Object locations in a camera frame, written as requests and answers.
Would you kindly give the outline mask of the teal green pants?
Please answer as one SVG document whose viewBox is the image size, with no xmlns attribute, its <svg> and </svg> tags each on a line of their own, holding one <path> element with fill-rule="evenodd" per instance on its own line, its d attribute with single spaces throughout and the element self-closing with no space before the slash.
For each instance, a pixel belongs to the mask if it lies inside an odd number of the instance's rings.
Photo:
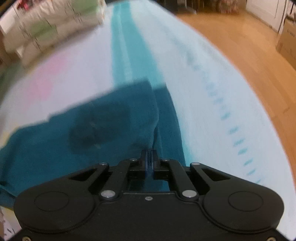
<svg viewBox="0 0 296 241">
<path fill-rule="evenodd" d="M 11 135 L 1 148 L 1 206 L 12 208 L 30 187 L 152 149 L 186 163 L 168 89 L 148 81 L 119 87 Z"/>
</svg>

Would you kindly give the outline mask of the floral bed sheet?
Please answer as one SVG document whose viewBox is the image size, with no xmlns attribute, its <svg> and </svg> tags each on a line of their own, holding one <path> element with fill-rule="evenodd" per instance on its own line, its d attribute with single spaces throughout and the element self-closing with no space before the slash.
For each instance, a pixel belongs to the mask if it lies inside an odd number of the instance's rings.
<svg viewBox="0 0 296 241">
<path fill-rule="evenodd" d="M 104 24 L 80 32 L 1 77 L 1 148 L 20 128 L 119 87 L 166 86 L 185 164 L 200 162 L 266 186 L 283 199 L 278 230 L 295 238 L 295 185 L 264 107 L 236 68 L 200 33 L 152 1 L 120 1 Z"/>
</svg>

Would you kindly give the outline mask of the brown cardboard box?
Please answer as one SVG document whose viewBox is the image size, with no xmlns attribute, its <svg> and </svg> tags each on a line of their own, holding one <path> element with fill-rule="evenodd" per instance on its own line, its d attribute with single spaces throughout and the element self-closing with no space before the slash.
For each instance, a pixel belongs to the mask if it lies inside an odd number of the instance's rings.
<svg viewBox="0 0 296 241">
<path fill-rule="evenodd" d="M 285 19 L 283 31 L 276 46 L 276 50 L 295 69 L 295 21 Z"/>
</svg>

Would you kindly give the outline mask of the lower leaf print pillow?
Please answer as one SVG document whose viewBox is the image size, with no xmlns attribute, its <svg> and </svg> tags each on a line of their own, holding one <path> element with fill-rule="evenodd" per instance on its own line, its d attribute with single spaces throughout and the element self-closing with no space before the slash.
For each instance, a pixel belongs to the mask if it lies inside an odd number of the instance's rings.
<svg viewBox="0 0 296 241">
<path fill-rule="evenodd" d="M 8 53 L 23 48 L 22 64 L 30 65 L 70 35 L 102 25 L 105 1 L 41 1 L 24 13 L 4 35 Z"/>
</svg>

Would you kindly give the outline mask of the white door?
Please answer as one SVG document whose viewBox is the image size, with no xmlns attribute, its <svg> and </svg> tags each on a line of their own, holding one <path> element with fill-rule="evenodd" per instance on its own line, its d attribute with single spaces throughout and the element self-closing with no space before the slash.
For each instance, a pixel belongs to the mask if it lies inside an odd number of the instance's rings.
<svg viewBox="0 0 296 241">
<path fill-rule="evenodd" d="M 279 32 L 286 4 L 285 0 L 247 0 L 246 10 Z"/>
</svg>

